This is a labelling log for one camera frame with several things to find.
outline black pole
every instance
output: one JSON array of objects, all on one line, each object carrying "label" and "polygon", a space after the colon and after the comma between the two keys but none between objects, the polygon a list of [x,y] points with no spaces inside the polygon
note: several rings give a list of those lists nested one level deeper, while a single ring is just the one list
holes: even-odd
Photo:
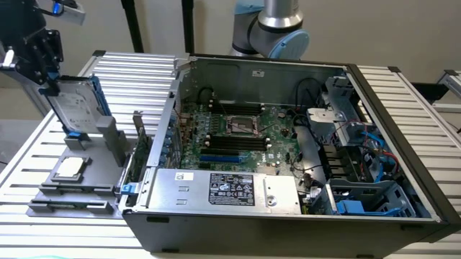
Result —
[{"label": "black pole", "polygon": [[138,15],[134,0],[122,0],[125,15],[127,17],[131,42],[137,53],[145,53],[142,32],[139,30]]},{"label": "black pole", "polygon": [[182,26],[185,30],[186,53],[194,54],[194,0],[182,0]]}]

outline motherboard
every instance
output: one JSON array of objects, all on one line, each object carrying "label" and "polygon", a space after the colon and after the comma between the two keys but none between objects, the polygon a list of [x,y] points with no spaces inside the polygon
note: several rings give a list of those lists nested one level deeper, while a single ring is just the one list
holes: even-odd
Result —
[{"label": "motherboard", "polygon": [[300,147],[292,123],[281,106],[183,104],[181,168],[294,175]]}]

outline white wall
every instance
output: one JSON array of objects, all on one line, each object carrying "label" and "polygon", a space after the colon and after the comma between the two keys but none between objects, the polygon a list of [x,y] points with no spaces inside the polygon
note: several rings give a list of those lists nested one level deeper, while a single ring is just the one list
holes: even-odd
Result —
[{"label": "white wall", "polygon": [[[183,51],[181,0],[142,0],[153,52]],[[197,52],[226,54],[237,0],[195,0]],[[433,82],[461,69],[460,0],[300,0],[312,35],[305,60],[398,66]]]}]

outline sticker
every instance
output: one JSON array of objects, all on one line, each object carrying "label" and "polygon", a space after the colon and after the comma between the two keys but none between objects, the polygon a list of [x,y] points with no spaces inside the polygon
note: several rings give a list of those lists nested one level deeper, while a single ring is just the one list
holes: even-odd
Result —
[{"label": "sticker", "polygon": [[84,94],[63,93],[52,97],[52,102],[56,104],[62,112],[63,123],[71,131],[84,133],[99,133],[96,128],[96,121],[102,114],[95,110],[98,107],[96,100],[86,98],[86,94],[94,94],[82,90]]},{"label": "sticker", "polygon": [[253,77],[265,77],[265,71],[254,70],[251,76]]},{"label": "sticker", "polygon": [[177,181],[191,181],[194,180],[194,173],[177,172],[174,179]]},{"label": "sticker", "polygon": [[253,175],[210,174],[210,196],[213,205],[254,206]]}]

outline warning label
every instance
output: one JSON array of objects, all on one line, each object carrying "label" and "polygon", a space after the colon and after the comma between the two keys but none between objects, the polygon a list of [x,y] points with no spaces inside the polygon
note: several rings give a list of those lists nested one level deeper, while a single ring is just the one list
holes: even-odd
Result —
[{"label": "warning label", "polygon": [[253,175],[211,174],[209,202],[214,205],[254,206]]}]

